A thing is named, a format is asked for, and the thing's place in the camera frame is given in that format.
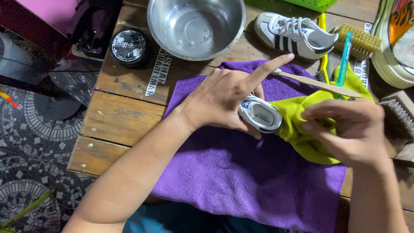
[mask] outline wooden table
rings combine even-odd
[[[96,83],[96,91],[89,104],[79,136],[67,169],[92,176],[101,175],[112,163],[136,144],[161,120],[176,81],[179,78],[209,74],[223,61],[253,61],[273,59],[280,54],[263,47],[253,35],[253,23],[262,12],[276,12],[287,17],[309,17],[315,19],[320,13],[291,5],[279,0],[245,0],[245,31],[238,42],[225,54],[210,61],[191,62],[173,58],[164,85],[157,85],[155,93],[145,96],[159,46],[153,40],[154,55],[151,61],[139,70],[130,70],[117,64],[107,54]],[[124,0],[115,32],[133,27],[142,30],[152,38],[147,24],[148,0]],[[374,23],[380,0],[338,0],[327,12],[327,30],[349,23],[363,29],[365,22]],[[340,65],[341,54],[329,54],[328,74]],[[294,61],[310,74],[318,70],[315,64]],[[374,96],[381,97],[396,89],[387,85],[370,68],[369,82]],[[400,146],[391,143],[389,151],[394,156]],[[414,232],[414,168],[396,164],[399,178],[402,206],[407,224]],[[352,187],[352,169],[347,170],[341,191],[341,202],[337,221],[337,232],[347,232],[349,201]]]

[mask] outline stainless steel bowl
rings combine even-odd
[[[237,42],[246,9],[243,0],[150,0],[147,18],[163,49],[185,60],[204,61]]]

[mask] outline purple microfiber towel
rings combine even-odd
[[[253,72],[263,60],[223,62],[230,70]],[[281,70],[314,79],[303,68]],[[179,80],[166,114],[178,106],[206,75]],[[317,89],[269,75],[266,101],[306,96]],[[311,163],[274,134],[261,140],[224,128],[205,126],[180,147],[152,195],[185,202],[212,214],[250,218],[259,223],[310,233],[335,231],[339,193],[346,167]]]

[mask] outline green plastic basket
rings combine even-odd
[[[285,0],[285,1],[323,13],[327,11],[338,0]]]

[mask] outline yellow-green microfiber cloth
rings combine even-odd
[[[330,83],[332,85],[336,85],[339,68],[338,66],[334,71],[334,81]],[[343,87],[354,90],[361,94],[363,98],[370,99],[372,103],[375,103],[371,94],[365,88],[359,77],[352,71],[349,64]],[[269,102],[283,116],[282,128],[275,134],[286,142],[289,142],[302,157],[310,162],[320,164],[339,163],[340,161],[335,159],[320,141],[307,134],[300,126],[302,122],[306,122],[301,118],[301,114],[305,111],[305,108],[327,99],[336,98],[336,93],[321,89],[310,96]],[[333,119],[319,119],[318,122],[329,129],[331,133],[336,134],[335,121]]]

